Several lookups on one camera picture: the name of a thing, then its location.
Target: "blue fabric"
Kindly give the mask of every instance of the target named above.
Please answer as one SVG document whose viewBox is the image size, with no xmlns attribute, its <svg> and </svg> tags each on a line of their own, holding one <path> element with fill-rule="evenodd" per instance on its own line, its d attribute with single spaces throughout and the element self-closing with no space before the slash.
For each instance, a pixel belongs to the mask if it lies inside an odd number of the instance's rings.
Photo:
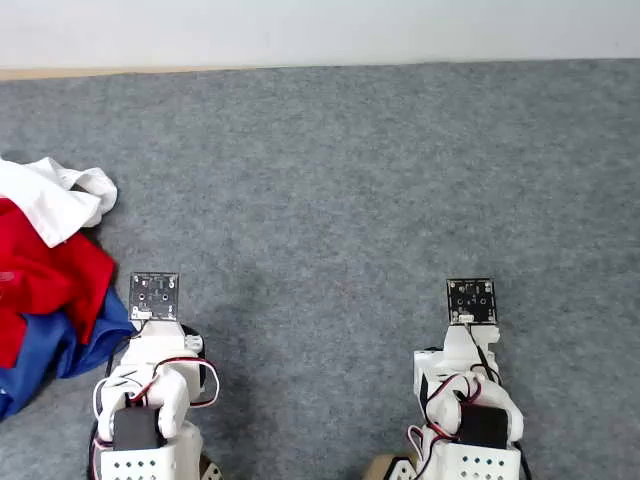
<svg viewBox="0 0 640 480">
<path fill-rule="evenodd" d="M 49 369 L 58 378 L 85 373 L 105 362 L 134 328 L 113 288 L 107 291 L 88 345 L 77 341 L 67 315 L 23 315 L 27 332 L 13 368 L 0 368 L 0 420 L 17 413 L 38 390 Z"/>
</svg>

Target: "carpet floor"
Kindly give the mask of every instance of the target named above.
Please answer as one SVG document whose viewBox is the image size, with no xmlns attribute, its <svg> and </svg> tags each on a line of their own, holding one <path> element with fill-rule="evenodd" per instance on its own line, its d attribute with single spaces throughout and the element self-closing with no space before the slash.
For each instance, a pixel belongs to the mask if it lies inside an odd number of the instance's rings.
<svg viewBox="0 0 640 480">
<path fill-rule="evenodd" d="M 220 368 L 193 411 L 227 479 L 359 479 L 420 420 L 448 277 L 495 279 L 536 479 L 640 470 L 640 62 L 0 83 L 0 154 L 102 167 L 95 237 L 181 272 Z M 0 478 L 81 479 L 102 369 L 0 424 Z"/>
</svg>

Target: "red fabric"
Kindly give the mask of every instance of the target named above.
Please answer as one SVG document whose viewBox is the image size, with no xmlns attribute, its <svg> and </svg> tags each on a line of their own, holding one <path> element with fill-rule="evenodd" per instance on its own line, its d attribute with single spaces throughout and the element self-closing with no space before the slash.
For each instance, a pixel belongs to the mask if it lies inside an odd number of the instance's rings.
<svg viewBox="0 0 640 480">
<path fill-rule="evenodd" d="M 18 207 L 0 198 L 0 367 L 13 367 L 20 352 L 21 313 L 63 308 L 78 340 L 88 343 L 113 269 L 113 260 L 81 233 L 47 247 Z"/>
</svg>

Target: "pile of clothes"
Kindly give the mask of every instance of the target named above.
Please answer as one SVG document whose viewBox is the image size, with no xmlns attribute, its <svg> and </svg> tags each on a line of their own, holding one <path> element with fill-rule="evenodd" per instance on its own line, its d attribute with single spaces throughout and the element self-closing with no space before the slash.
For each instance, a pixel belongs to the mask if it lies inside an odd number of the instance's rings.
<svg viewBox="0 0 640 480">
<path fill-rule="evenodd" d="M 91 370 L 134 331 L 110 286 L 114 261 L 79 232 L 116 197 L 99 168 L 0 158 L 0 420 L 48 374 Z"/>
</svg>

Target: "white fabric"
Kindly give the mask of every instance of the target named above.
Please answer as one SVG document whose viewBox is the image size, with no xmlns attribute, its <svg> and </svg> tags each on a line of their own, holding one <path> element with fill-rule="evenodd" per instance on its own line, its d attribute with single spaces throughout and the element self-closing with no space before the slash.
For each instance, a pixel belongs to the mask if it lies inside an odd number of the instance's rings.
<svg viewBox="0 0 640 480">
<path fill-rule="evenodd" d="M 74 185 L 84 191 L 71 190 Z M 0 197 L 22 210 L 49 247 L 100 223 L 117 196 L 118 189 L 100 168 L 80 172 L 49 157 L 25 165 L 0 158 Z"/>
</svg>

